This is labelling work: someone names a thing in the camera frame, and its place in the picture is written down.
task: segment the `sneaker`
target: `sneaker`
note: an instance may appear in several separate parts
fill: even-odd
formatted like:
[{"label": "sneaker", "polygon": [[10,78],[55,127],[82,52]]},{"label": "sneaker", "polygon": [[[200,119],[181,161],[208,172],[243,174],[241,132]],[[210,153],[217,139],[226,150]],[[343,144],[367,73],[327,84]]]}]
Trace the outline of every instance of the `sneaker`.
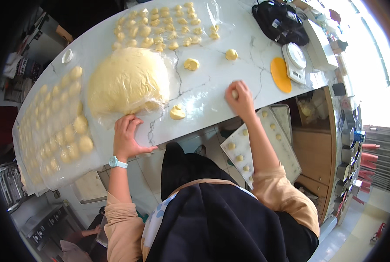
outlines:
[{"label": "sneaker", "polygon": [[205,156],[207,154],[207,148],[204,145],[198,146],[194,154]]}]

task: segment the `kitchen counter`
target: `kitchen counter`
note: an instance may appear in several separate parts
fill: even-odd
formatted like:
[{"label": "kitchen counter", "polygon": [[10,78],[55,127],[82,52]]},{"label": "kitchen counter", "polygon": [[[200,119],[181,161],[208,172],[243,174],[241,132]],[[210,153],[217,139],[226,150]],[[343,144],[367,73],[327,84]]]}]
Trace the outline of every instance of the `kitchen counter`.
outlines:
[{"label": "kitchen counter", "polygon": [[[65,50],[51,62],[26,97],[14,124],[14,144],[18,162],[21,162],[22,157],[16,142],[17,126],[26,108],[42,85],[60,81],[72,67],[80,65],[83,68],[81,99],[84,113],[88,119],[95,147],[101,157],[101,163],[108,163],[113,152],[114,130],[104,128],[91,116],[87,107],[88,80],[98,64],[112,53],[111,45],[115,41],[113,29],[116,21],[132,10],[142,8],[151,10],[163,6],[163,3],[167,3],[166,6],[171,8],[184,2],[155,0],[118,13],[89,29],[67,47],[74,54],[70,63],[61,63]],[[216,3],[220,6],[219,19],[223,23],[234,24],[233,30],[217,41],[208,40],[208,37],[204,36],[200,45],[179,47],[175,51],[165,50],[166,56],[177,60],[176,72],[174,72],[176,81],[171,82],[170,101],[163,111],[137,114],[144,120],[135,135],[140,145],[162,144],[234,117],[234,113],[224,100],[224,90],[234,80],[243,79],[250,87],[256,109],[327,85],[323,72],[312,68],[307,51],[302,48],[307,60],[306,85],[292,82],[292,91],[282,92],[276,87],[270,72],[271,60],[275,57],[283,57],[282,49],[263,34],[253,18],[251,7],[256,1],[216,0]],[[205,9],[205,4],[194,1],[194,7],[200,15],[201,11],[198,10]],[[202,21],[206,29],[212,25],[211,21],[207,22],[206,19]],[[226,60],[225,52],[228,49],[235,49],[238,52],[237,60]],[[184,69],[183,61],[187,58],[199,60],[200,67],[197,71]],[[169,110],[176,104],[182,104],[187,112],[186,118],[179,121],[172,120],[168,115]]]}]

